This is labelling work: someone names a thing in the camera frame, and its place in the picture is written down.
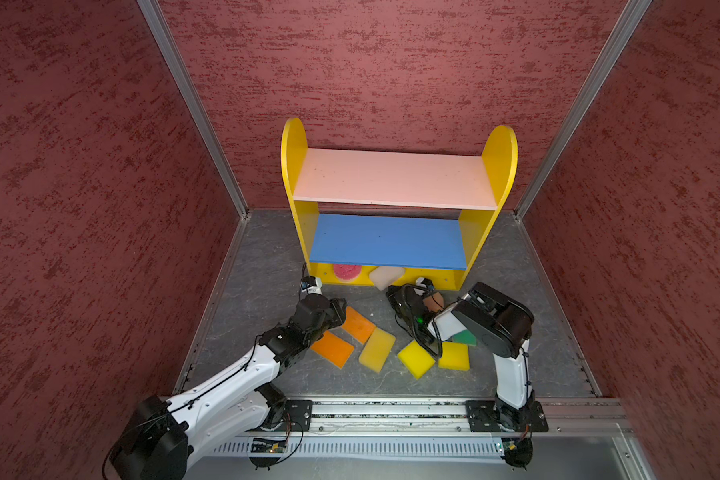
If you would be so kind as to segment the bright yellow diamond sponge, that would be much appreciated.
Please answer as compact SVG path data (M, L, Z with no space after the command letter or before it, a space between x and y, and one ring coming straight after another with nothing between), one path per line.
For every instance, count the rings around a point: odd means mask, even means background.
M416 380L435 365L435 359L416 341L411 341L405 346L397 354L397 358Z

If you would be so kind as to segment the left circuit board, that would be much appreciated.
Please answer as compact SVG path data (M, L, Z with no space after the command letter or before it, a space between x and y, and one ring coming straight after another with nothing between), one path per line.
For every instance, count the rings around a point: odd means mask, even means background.
M285 439L254 438L251 443L251 454L273 454L284 455L288 450L288 442Z

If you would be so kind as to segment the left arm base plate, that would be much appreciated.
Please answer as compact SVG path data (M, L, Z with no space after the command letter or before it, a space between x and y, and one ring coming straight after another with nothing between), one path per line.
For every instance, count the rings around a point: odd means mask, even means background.
M262 431L286 432L295 428L297 432L310 430L314 402L312 400L287 399L270 408Z

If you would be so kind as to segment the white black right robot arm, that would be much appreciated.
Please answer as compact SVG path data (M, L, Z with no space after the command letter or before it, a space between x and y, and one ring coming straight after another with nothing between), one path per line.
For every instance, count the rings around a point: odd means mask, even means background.
M473 431L546 431L541 407L529 380L528 353L534 317L521 303L482 283L436 312L425 305L437 292L429 280L390 286L385 296L398 325L412 337L398 358L421 378L433 366L467 371L469 346L451 341L454 327L475 336L493 355L496 394L492 401L470 401L467 413Z

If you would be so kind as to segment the white sponge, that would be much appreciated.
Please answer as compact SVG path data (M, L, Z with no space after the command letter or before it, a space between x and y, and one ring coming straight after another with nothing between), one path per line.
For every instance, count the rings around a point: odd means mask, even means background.
M368 278L375 288L384 291L405 275L404 267L380 266L368 274Z

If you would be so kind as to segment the bright yellow square sponge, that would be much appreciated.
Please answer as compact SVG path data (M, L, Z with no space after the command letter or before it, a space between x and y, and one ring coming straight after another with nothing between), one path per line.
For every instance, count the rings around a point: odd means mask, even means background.
M446 370L469 371L469 347L461 343L443 342L438 367Z

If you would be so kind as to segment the yellow shelf with coloured boards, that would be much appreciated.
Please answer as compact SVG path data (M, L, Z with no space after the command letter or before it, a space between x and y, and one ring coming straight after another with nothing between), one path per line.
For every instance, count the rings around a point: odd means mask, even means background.
M518 167L509 126L479 156L318 149L289 119L281 141L286 195L307 271L325 284L372 285L377 267L404 267L436 288L464 284L505 206ZM351 282L333 264L361 265Z

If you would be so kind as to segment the green yellow scouring sponge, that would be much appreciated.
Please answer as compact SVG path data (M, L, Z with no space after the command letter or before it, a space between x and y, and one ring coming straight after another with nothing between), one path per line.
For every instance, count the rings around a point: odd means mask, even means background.
M467 346L476 346L477 345L477 338L474 334L472 334L469 330L463 330L455 335L453 335L450 338L450 341L453 343L458 344L464 344Z

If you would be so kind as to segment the orange sponge upper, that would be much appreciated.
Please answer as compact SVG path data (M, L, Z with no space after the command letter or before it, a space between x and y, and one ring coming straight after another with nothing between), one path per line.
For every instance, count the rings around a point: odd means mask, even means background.
M342 329L354 340L365 344L376 330L376 325L354 308L347 307L346 319L342 325Z

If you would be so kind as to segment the circuit board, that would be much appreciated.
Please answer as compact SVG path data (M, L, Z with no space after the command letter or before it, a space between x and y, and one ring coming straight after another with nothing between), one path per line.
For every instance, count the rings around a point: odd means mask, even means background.
M288 450L288 442L285 439L254 438L251 443L251 454L273 454L284 455Z
M532 441L530 439L519 438L503 438L502 439L502 455L508 457L510 455L525 455L533 450Z

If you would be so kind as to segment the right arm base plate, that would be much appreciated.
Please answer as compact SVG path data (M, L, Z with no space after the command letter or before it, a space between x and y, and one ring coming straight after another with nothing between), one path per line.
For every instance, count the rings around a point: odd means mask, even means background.
M465 402L466 418L470 431L490 433L546 433L549 426L542 405L531 399L516 409L496 400L468 400Z

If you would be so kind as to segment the aluminium mounting rail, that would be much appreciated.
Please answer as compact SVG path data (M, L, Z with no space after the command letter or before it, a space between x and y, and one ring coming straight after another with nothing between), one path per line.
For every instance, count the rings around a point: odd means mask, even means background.
M244 435L286 437L312 436L568 436L616 437L629 435L632 428L621 402L609 398L541 398L549 431L546 433L471 432L466 418L465 402L470 399L447 397L312 397L314 402L310 430L297 432L262 431L270 408L267 400L253 393L232 404L207 422L204 428L194 426L191 411L173 406L159 398L151 401L152 412L145 413L143 423L166 424L176 421L183 427L191 444L202 438L220 443Z

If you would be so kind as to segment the round pink smiley sponge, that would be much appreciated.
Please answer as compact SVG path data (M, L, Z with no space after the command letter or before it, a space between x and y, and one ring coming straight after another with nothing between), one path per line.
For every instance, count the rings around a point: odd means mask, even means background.
M335 277L342 282L351 282L362 273L361 265L333 264L332 269Z

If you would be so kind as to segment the right circuit board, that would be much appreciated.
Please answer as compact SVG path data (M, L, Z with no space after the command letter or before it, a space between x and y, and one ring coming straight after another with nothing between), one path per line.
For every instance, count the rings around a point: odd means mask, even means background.
M510 455L525 455L533 450L532 441L530 439L519 438L503 438L502 439L502 455L508 457Z

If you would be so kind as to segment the orange sponge lower left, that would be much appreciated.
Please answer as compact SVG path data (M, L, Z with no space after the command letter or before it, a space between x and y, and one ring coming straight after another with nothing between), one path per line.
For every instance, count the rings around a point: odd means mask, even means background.
M337 335L327 331L311 345L310 349L338 369L343 369L355 347Z

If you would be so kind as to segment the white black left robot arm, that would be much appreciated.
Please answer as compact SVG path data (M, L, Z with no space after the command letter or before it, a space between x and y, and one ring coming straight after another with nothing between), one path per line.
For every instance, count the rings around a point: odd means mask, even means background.
M151 396L132 414L103 462L121 479L181 479L224 441L265 426L290 428L287 398L273 380L346 320L347 302L310 293L286 323L204 383L173 397Z

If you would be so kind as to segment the pale yellow sponge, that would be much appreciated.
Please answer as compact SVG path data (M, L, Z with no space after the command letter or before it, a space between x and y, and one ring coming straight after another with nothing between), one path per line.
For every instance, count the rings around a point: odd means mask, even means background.
M394 335L376 328L359 356L359 363L375 373L380 373L395 341Z

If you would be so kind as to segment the peach orange sponge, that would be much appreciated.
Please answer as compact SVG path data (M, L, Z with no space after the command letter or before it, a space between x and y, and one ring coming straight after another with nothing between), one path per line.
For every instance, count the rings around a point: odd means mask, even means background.
M445 309L446 302L440 292L432 292L423 298L426 308L433 313L441 312Z

